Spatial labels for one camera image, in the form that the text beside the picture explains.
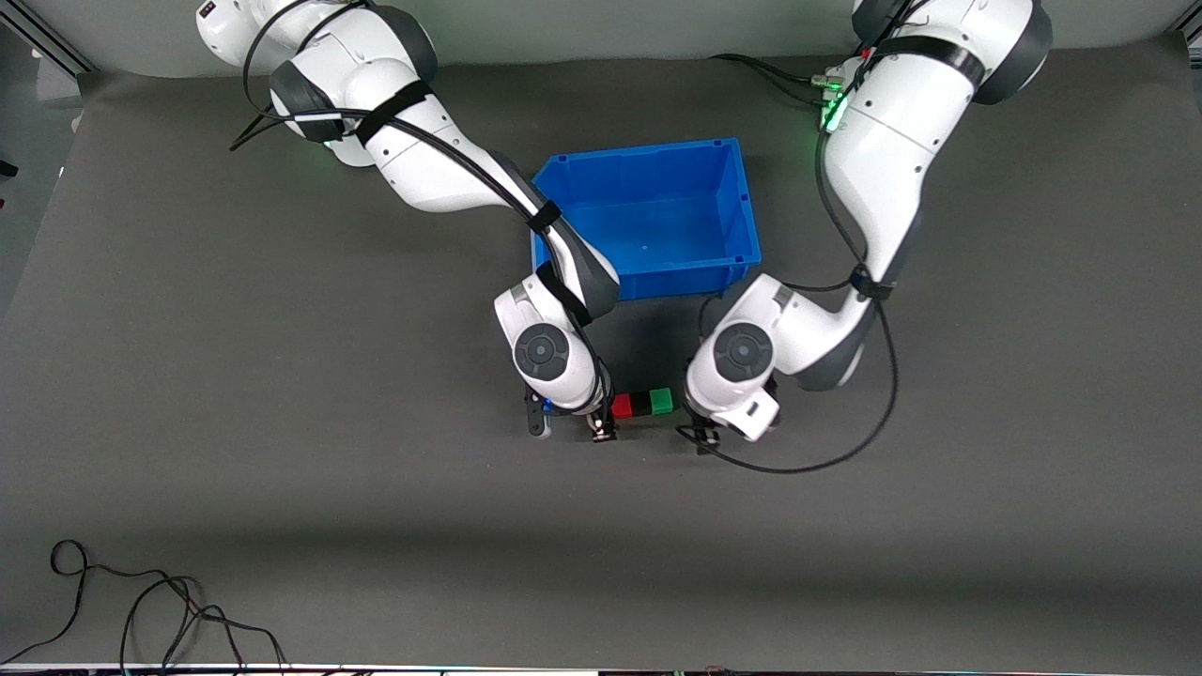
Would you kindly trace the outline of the dark gray table mat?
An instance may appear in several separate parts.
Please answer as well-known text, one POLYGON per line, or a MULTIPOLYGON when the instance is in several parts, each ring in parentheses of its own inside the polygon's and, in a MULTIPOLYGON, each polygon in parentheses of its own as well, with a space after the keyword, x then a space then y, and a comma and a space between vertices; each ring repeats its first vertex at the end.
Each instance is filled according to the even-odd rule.
POLYGON ((0 324, 0 659, 75 539, 300 663, 1202 672, 1202 115, 1183 38, 972 107, 858 458, 523 429, 507 210, 409 209, 238 81, 95 76, 0 324))

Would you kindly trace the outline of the blue plastic storage bin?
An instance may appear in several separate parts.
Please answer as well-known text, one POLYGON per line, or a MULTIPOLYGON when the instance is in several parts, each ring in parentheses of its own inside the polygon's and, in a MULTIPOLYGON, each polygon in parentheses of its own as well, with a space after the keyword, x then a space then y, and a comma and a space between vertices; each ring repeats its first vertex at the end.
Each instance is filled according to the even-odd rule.
POLYGON ((720 293, 763 261, 733 137, 554 155, 532 185, 617 269, 621 302, 720 293))

